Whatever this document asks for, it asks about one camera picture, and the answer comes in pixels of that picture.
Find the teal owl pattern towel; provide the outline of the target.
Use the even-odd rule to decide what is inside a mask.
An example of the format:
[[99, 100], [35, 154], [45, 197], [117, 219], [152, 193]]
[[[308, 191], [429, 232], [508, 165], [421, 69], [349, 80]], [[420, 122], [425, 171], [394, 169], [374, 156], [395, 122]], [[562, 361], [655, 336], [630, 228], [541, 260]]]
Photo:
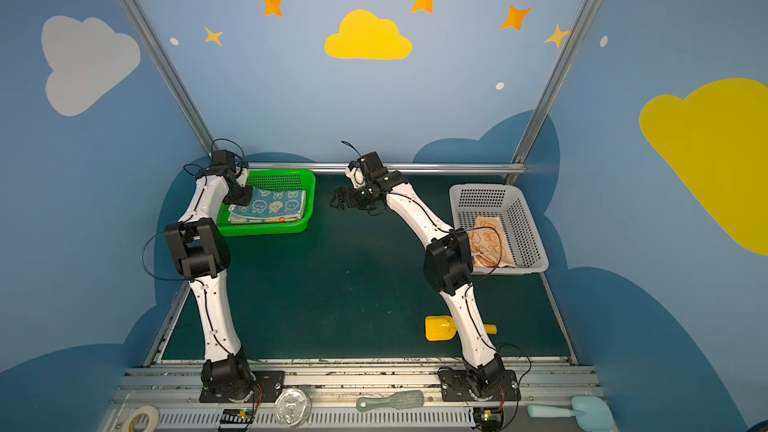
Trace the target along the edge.
[[304, 190], [269, 191], [255, 189], [249, 206], [228, 207], [229, 217], [269, 218], [278, 216], [304, 216], [306, 192]]

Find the green plastic basket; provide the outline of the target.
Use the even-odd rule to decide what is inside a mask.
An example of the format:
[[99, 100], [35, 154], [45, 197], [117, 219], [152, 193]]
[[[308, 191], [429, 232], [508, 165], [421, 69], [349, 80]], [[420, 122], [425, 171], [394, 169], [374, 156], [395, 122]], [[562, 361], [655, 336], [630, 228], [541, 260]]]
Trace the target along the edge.
[[303, 169], [254, 170], [246, 184], [253, 188], [247, 206], [222, 205], [216, 224], [225, 237], [303, 232], [314, 211], [315, 175]]

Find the grey plastic basket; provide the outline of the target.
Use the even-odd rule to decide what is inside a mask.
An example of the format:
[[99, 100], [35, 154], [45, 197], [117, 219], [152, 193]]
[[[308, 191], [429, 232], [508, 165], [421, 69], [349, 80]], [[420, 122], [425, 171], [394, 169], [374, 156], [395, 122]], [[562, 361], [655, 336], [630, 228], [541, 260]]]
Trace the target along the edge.
[[549, 267], [533, 216], [522, 191], [511, 185], [470, 183], [456, 184], [449, 190], [453, 225], [469, 230], [478, 217], [496, 218], [501, 222], [514, 266], [476, 266], [476, 276], [526, 275], [544, 273]]

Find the orange pattern towel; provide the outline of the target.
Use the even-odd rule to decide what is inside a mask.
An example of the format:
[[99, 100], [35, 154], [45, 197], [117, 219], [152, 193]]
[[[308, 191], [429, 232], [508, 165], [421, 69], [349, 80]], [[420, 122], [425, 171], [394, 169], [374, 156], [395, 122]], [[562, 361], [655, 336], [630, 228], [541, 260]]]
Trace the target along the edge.
[[516, 268], [507, 235], [499, 218], [479, 216], [467, 231], [475, 268]]

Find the striped rabbit text towel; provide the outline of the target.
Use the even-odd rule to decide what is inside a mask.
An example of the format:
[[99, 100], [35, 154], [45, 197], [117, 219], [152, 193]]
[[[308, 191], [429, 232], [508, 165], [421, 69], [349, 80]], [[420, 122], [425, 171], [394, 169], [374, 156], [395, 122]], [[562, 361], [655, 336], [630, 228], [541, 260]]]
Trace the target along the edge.
[[228, 222], [233, 225], [291, 224], [301, 220], [298, 216], [278, 216], [269, 218], [243, 217], [231, 215]]

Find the yellow toy shovel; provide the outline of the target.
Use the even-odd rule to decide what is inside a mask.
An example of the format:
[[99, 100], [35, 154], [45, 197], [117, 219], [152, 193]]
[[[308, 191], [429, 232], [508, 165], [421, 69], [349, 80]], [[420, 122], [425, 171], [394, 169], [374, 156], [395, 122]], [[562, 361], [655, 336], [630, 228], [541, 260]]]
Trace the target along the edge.
[[424, 320], [425, 338], [429, 342], [452, 340], [459, 332], [455, 320], [448, 315], [427, 316]]

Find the small circuit board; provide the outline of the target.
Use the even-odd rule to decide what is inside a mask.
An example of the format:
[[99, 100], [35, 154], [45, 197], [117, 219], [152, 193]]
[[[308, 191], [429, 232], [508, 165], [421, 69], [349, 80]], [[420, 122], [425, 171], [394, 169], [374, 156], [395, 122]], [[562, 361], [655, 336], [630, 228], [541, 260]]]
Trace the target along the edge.
[[219, 416], [218, 432], [246, 432], [254, 422], [252, 409], [224, 409]]
[[474, 408], [472, 418], [473, 431], [500, 432], [504, 425], [504, 413], [499, 409]]

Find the right small circuit board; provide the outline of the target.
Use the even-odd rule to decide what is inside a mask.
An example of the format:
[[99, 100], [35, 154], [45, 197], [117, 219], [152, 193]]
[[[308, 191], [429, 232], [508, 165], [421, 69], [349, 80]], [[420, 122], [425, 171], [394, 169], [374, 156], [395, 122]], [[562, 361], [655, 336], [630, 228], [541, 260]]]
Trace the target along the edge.
[[504, 425], [504, 413], [499, 409], [474, 408], [472, 418], [473, 431], [500, 432]]

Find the mint green spatula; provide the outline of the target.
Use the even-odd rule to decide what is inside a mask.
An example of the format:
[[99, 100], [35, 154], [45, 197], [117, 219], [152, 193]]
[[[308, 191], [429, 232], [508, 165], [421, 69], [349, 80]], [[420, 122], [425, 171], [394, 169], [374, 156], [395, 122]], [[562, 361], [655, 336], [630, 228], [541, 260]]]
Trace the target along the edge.
[[574, 396], [569, 408], [530, 404], [526, 410], [531, 418], [573, 418], [582, 431], [613, 431], [616, 426], [607, 403], [594, 396]]

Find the aluminium rear frame bar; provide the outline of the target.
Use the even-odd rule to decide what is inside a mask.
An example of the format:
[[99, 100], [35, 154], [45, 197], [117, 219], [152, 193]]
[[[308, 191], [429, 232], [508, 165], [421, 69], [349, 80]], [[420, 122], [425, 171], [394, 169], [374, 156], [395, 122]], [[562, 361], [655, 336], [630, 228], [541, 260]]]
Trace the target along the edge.
[[[256, 170], [309, 170], [314, 174], [343, 174], [348, 162], [255, 162], [248, 163], [249, 171]], [[385, 167], [400, 170], [405, 174], [441, 175], [522, 175], [526, 172], [523, 164], [427, 164], [427, 163], [385, 163]]]

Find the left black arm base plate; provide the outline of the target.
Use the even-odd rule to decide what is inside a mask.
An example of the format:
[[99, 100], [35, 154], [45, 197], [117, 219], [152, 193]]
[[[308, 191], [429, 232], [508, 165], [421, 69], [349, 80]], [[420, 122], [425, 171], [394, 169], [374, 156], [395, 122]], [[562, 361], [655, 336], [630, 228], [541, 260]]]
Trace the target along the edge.
[[283, 391], [285, 373], [277, 370], [251, 371], [245, 378], [205, 379], [200, 403], [251, 404], [274, 403]]

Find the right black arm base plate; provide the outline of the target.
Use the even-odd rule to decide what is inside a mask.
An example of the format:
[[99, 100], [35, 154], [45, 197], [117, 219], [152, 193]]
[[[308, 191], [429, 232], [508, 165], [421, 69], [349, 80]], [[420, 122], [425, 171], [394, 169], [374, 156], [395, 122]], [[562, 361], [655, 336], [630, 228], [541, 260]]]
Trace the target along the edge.
[[444, 402], [517, 401], [522, 397], [517, 375], [512, 370], [505, 371], [498, 384], [481, 395], [476, 395], [472, 392], [466, 370], [440, 367], [436, 375]]

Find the aluminium left frame post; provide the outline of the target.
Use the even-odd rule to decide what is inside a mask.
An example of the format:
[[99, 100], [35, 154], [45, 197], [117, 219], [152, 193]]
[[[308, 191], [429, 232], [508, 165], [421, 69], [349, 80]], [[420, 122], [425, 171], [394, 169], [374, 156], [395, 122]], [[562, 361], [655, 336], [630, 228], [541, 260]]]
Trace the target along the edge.
[[206, 153], [210, 153], [216, 148], [215, 137], [184, 84], [181, 75], [172, 63], [164, 42], [151, 23], [140, 0], [117, 0], [117, 2], [141, 39], [203, 149]]

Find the aluminium frame post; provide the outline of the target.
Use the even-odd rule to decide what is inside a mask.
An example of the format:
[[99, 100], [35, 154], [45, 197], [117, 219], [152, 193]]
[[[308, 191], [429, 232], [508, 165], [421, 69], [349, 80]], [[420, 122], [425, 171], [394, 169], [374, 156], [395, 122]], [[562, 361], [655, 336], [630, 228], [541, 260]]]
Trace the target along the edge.
[[215, 137], [184, 84], [181, 75], [172, 63], [164, 42], [151, 23], [140, 0], [117, 0], [117, 2], [141, 39], [203, 149], [206, 153], [210, 153], [216, 148]]
[[517, 167], [524, 167], [536, 139], [554, 106], [560, 89], [564, 85], [603, 0], [582, 0], [571, 24], [570, 33], [560, 47], [554, 67], [548, 77], [540, 99], [524, 129], [511, 161]]

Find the aluminium right frame post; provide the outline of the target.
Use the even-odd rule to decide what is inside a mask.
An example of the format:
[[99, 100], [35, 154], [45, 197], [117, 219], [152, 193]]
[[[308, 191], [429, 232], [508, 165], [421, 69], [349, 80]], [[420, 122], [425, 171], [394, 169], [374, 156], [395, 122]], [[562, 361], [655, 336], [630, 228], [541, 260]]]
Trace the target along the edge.
[[554, 106], [560, 89], [564, 85], [603, 0], [582, 0], [571, 24], [570, 33], [560, 47], [554, 67], [548, 77], [540, 99], [524, 129], [511, 161], [517, 167], [524, 167], [536, 139]]

